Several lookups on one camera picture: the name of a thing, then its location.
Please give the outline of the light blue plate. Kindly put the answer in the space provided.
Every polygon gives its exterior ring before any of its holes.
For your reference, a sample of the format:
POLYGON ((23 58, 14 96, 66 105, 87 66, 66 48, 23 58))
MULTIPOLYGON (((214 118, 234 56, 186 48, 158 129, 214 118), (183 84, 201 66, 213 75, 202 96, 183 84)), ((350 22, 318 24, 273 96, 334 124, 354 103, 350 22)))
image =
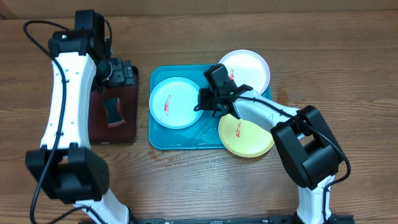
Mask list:
POLYGON ((195 111, 200 87, 183 77, 172 77, 161 81, 152 90, 149 109, 152 117, 162 126, 182 129, 193 125, 202 116, 195 111))

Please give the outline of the yellow plate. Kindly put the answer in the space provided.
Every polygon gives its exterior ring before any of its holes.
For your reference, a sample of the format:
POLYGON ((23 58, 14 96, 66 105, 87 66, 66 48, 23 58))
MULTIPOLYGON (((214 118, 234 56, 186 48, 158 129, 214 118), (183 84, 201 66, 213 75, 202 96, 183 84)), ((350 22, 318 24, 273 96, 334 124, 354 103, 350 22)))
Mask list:
POLYGON ((274 145, 270 132, 260 126, 231 114, 221 117, 218 134, 228 151, 241 157, 257 157, 267 153, 274 145))

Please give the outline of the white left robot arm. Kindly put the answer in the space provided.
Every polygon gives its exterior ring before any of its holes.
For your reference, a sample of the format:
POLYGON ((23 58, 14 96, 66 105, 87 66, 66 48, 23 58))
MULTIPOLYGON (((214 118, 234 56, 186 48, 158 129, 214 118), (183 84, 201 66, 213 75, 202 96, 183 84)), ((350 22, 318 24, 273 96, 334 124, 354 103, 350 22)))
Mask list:
POLYGON ((139 71, 114 58, 109 22, 92 9, 75 13, 72 29, 59 26, 43 51, 51 58, 49 120, 25 164, 36 193, 72 205, 94 223, 134 223, 109 188, 109 167, 92 143, 131 143, 137 134, 139 71))

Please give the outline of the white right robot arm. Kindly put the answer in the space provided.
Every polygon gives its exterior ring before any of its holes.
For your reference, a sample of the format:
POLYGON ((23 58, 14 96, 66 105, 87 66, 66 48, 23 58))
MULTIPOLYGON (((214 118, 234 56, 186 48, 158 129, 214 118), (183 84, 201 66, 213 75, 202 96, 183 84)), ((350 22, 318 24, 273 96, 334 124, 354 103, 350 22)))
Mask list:
POLYGON ((237 86, 219 63, 204 72, 209 87, 198 94, 195 110, 219 118, 223 145, 241 157, 257 157, 275 146, 282 165, 298 186, 293 215, 268 217, 266 223, 353 223, 352 216, 330 210, 331 186, 346 180, 351 165, 319 110, 280 105, 248 85, 237 86))

